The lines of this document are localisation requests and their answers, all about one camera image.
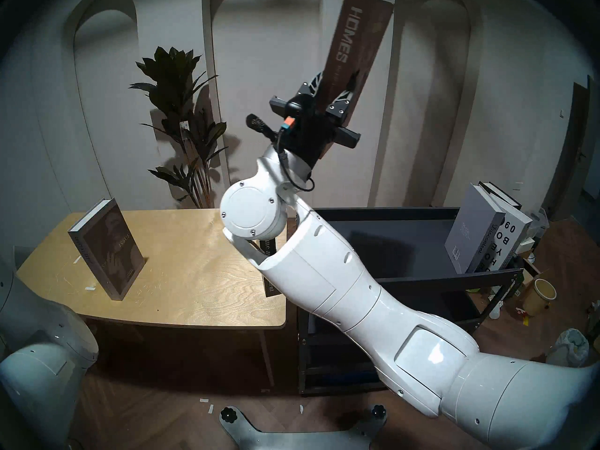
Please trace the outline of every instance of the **metal base plate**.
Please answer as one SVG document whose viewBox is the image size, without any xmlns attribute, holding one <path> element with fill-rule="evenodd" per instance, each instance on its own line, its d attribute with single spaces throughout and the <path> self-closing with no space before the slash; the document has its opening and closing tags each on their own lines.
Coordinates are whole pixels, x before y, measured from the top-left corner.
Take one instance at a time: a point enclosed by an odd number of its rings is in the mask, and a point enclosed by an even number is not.
<svg viewBox="0 0 600 450">
<path fill-rule="evenodd" d="M 267 433 L 256 430 L 235 406 L 223 408 L 219 421 L 243 450 L 368 450 L 373 437 L 387 419 L 382 405 L 371 407 L 369 419 L 347 431 Z"/>
</svg>

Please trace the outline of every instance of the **plastic bag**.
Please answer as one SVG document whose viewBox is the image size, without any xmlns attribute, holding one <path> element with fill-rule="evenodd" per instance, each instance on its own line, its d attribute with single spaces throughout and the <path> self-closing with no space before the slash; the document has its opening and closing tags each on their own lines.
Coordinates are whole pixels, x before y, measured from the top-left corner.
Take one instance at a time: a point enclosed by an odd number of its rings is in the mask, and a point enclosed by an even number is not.
<svg viewBox="0 0 600 450">
<path fill-rule="evenodd" d="M 546 216 L 546 212 L 543 208 L 539 208 L 539 212 L 530 213 L 533 221 L 529 224 L 529 228 L 527 229 L 527 237 L 531 238 L 542 238 L 546 229 L 550 227 L 550 221 L 548 221 L 548 217 Z"/>
<path fill-rule="evenodd" d="M 578 368 L 585 363 L 590 346 L 577 329 L 567 329 L 559 335 L 546 358 L 547 364 Z"/>
</svg>

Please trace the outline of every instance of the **potted plant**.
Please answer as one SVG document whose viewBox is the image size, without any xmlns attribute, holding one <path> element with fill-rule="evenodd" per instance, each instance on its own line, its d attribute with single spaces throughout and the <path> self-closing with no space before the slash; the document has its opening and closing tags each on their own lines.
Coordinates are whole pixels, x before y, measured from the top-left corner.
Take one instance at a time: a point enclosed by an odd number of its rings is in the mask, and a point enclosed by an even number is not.
<svg viewBox="0 0 600 450">
<path fill-rule="evenodd" d="M 132 83 L 129 88 L 147 92 L 150 102 L 165 117 L 162 129 L 150 124 L 142 125 L 171 137 L 179 145 L 187 161 L 187 171 L 183 164 L 179 168 L 173 166 L 173 170 L 163 166 L 148 170 L 159 179 L 186 192 L 178 201 L 189 196 L 196 208 L 213 208 L 210 161 L 227 148 L 216 149 L 217 139 L 225 132 L 227 123 L 208 124 L 204 109 L 194 112 L 193 97 L 216 75 L 198 83 L 206 74 L 204 71 L 200 77 L 192 80 L 192 71 L 200 60 L 200 56 L 194 57 L 193 50 L 185 53 L 171 48 L 167 53 L 159 46 L 154 59 L 142 59 L 143 62 L 136 62 L 137 66 L 155 83 Z"/>
</svg>

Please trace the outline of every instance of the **black shelf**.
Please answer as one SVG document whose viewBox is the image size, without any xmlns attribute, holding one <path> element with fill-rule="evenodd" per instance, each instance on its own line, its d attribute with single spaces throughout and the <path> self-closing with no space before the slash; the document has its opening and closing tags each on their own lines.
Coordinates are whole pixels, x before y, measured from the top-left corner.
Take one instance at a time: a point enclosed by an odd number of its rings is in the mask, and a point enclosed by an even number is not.
<svg viewBox="0 0 600 450">
<path fill-rule="evenodd" d="M 390 295 L 473 333 L 523 281 L 521 268 L 457 274 L 444 248 L 458 208 L 317 209 Z M 467 289 L 500 286 L 482 313 Z M 366 354 L 335 326 L 298 309 L 302 395 L 384 389 Z"/>
</svg>

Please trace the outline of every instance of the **wooden table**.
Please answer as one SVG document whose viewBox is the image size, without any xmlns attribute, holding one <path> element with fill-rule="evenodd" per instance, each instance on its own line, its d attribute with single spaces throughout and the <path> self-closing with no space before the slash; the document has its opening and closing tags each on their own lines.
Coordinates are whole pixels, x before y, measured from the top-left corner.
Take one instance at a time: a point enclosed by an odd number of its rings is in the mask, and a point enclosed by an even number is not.
<svg viewBox="0 0 600 450">
<path fill-rule="evenodd" d="M 31 290 L 90 318 L 171 327 L 259 329 L 273 384 L 262 329 L 284 326 L 286 300 L 283 295 L 265 296 L 261 274 L 223 235 L 218 209 L 124 211 L 147 260 L 123 301 L 109 298 L 67 234 L 82 214 L 67 216 L 19 268 L 17 276 Z M 278 237 L 278 248 L 285 236 L 284 231 Z"/>
</svg>

